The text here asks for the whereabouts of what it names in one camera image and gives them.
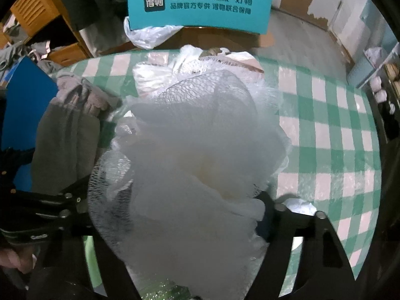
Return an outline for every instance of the white cup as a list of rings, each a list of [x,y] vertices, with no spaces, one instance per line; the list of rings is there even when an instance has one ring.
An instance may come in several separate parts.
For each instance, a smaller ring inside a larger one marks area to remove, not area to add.
[[[386,93],[386,90],[382,89],[379,90],[375,95],[375,100],[378,104],[384,103],[388,99],[388,94]]]
[[[369,85],[371,86],[371,90],[373,92],[378,92],[382,89],[382,79],[381,77],[374,77],[369,81]]]

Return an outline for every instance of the blue board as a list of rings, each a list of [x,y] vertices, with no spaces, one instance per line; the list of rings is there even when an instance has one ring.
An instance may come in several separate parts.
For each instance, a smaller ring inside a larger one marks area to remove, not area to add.
[[[127,0],[131,30],[204,26],[266,34],[272,0]]]
[[[19,62],[7,85],[1,150],[35,147],[39,121],[57,92],[55,82],[28,57]],[[31,190],[30,165],[18,170],[14,184],[19,190]]]

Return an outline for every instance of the plaid tablecloth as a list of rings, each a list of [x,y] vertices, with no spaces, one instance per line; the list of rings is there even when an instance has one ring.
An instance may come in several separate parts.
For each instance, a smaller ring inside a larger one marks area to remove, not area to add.
[[[170,59],[177,53],[170,51]],[[132,67],[147,58],[146,51],[108,55],[66,70],[115,95],[137,96]],[[378,136],[367,97],[303,67],[263,58],[259,62],[266,80],[283,93],[277,120],[293,144],[289,166],[277,177],[271,196],[293,194],[326,212],[357,276],[371,244],[381,194]],[[103,123],[100,147],[107,147],[112,128]],[[300,252],[301,247],[292,252],[281,295],[293,288]]]

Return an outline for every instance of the gray floor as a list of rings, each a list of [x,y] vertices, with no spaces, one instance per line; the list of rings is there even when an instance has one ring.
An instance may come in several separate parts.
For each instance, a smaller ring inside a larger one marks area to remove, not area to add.
[[[345,58],[326,31],[276,10],[271,10],[269,30],[275,44],[255,49],[257,55],[347,82]]]

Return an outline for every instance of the human hand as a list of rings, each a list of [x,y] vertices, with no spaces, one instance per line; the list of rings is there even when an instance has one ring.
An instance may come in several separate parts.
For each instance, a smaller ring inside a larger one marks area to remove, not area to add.
[[[23,274],[29,273],[34,266],[33,247],[12,249],[0,249],[0,266],[9,269],[18,269]]]

